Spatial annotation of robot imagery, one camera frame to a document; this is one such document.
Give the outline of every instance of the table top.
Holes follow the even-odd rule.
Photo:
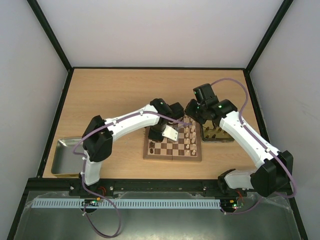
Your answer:
[[[51,173],[57,142],[80,137],[94,116],[103,119],[135,111],[155,98],[187,106],[193,88],[221,78],[233,78],[246,86],[242,70],[173,69],[75,69],[55,132],[44,178]],[[239,109],[245,93],[234,82],[214,85],[220,100],[229,99]],[[258,124],[249,101],[243,117],[257,131]],[[254,168],[237,142],[201,143],[201,162],[169,162],[143,159],[144,129],[131,132],[113,143],[111,156],[103,161],[100,177],[108,179],[216,179],[229,169]]]

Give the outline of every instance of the metal tray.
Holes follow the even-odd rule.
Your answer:
[[[80,141],[80,137],[61,138],[58,140],[51,173],[57,177],[77,177],[83,167],[82,157],[72,153],[74,146]],[[82,144],[78,151],[83,151]]]

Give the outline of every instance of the purple cable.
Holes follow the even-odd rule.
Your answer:
[[[183,121],[178,121],[178,120],[175,120],[175,119],[173,119],[173,118],[164,116],[164,115],[162,115],[162,114],[160,114],[160,113],[153,112],[153,111],[143,111],[143,114],[153,114],[153,115],[156,115],[156,116],[161,117],[161,118],[163,118],[163,119],[167,119],[167,120],[169,120],[169,121],[171,121],[171,122],[175,122],[175,123],[178,123],[178,124],[182,124],[182,125],[184,125],[184,126],[191,125],[191,123],[186,123],[186,122],[183,122]],[[130,114],[130,115],[128,115],[128,116],[124,116],[123,118],[118,119],[118,120],[116,121],[116,123],[120,123],[120,122],[122,122],[122,121],[124,121],[124,120],[126,120],[126,119],[129,119],[129,118],[132,118],[132,117],[135,117],[135,116],[138,116],[138,115],[141,115],[140,112],[136,112],[136,113]],[[84,153],[82,153],[82,152],[76,152],[77,147],[79,147],[79,145],[80,145],[84,140],[86,140],[87,138],[89,138],[89,137],[92,136],[93,134],[96,134],[96,133],[100,132],[101,130],[106,129],[106,128],[112,126],[113,124],[114,124],[113,122],[108,123],[108,124],[106,124],[106,125],[103,125],[103,126],[97,128],[97,129],[93,130],[92,132],[88,133],[87,135],[85,135],[85,136],[84,136],[83,138],[81,138],[80,141],[74,146],[74,148],[73,148],[73,150],[72,150],[73,154],[75,154],[75,155],[80,155],[80,156],[83,156],[84,158],[86,158],[87,156],[86,156]],[[86,190],[88,193],[90,193],[90,194],[92,194],[92,195],[95,195],[95,196],[97,196],[97,197],[100,197],[100,198],[108,201],[108,202],[114,207],[114,209],[116,210],[116,213],[117,213],[117,215],[118,215],[118,219],[119,219],[119,225],[118,225],[118,228],[117,228],[115,234],[113,234],[113,235],[103,234],[102,232],[100,232],[100,231],[95,227],[95,225],[93,224],[93,222],[92,222],[91,219],[89,218],[88,214],[86,213],[86,208],[87,208],[87,206],[89,205],[89,203],[86,204],[86,205],[84,206],[84,208],[83,208],[84,214],[85,214],[85,216],[86,216],[86,218],[88,219],[88,221],[89,221],[92,229],[95,231],[96,234],[98,234],[100,237],[106,238],[106,239],[114,238],[114,237],[116,237],[116,236],[119,234],[119,231],[120,231],[120,229],[121,229],[121,224],[122,224],[121,213],[120,213],[119,209],[117,208],[117,206],[116,206],[110,199],[108,199],[108,198],[106,198],[105,196],[102,196],[102,195],[100,195],[100,194],[98,194],[98,193],[96,193],[96,192],[94,192],[94,191],[91,191],[91,190],[89,190],[89,189],[86,187],[86,184],[85,184],[86,163],[87,163],[87,160],[84,160],[84,161],[83,161],[83,167],[82,167],[82,187],[83,187],[83,189]]]
[[[229,78],[229,77],[225,77],[225,78],[221,78],[217,81],[214,81],[213,83],[211,83],[211,86],[214,85],[214,84],[217,84],[217,83],[220,83],[222,81],[231,81],[231,82],[234,82],[236,84],[238,84],[244,91],[245,93],[245,101],[244,101],[244,104],[242,105],[240,111],[239,111],[239,121],[240,123],[243,125],[244,124],[244,121],[243,121],[243,118],[242,118],[242,114],[243,114],[243,111],[248,103],[248,100],[249,100],[249,94],[248,94],[248,91],[246,89],[246,87],[241,83],[239,82],[238,80],[235,80],[233,78]],[[246,125],[243,125],[244,129],[265,149],[267,150],[268,147],[257,137],[255,136],[251,131],[250,129],[246,126]],[[293,191],[292,191],[292,194],[291,195],[285,195],[285,194],[282,194],[282,193],[279,193],[279,192],[275,192],[278,196],[281,196],[281,197],[284,197],[284,198],[293,198],[296,194],[297,194],[297,184],[296,184],[296,181],[294,180],[294,178],[292,177],[292,175],[290,174],[289,170],[287,169],[287,167],[283,164],[283,162],[278,158],[277,155],[275,155],[272,151],[269,151],[269,153],[274,157],[274,159],[279,163],[279,165],[283,168],[284,172],[287,174],[287,176],[289,177],[290,181],[292,182],[292,187],[293,187]],[[235,215],[235,214],[242,214],[242,213],[247,213],[249,211],[251,211],[252,209],[256,208],[256,206],[260,203],[262,197],[256,202],[255,205],[253,205],[251,208],[249,208],[248,210],[245,210],[245,211],[242,211],[242,212],[235,212],[235,213],[227,213],[227,214],[230,214],[230,215]]]

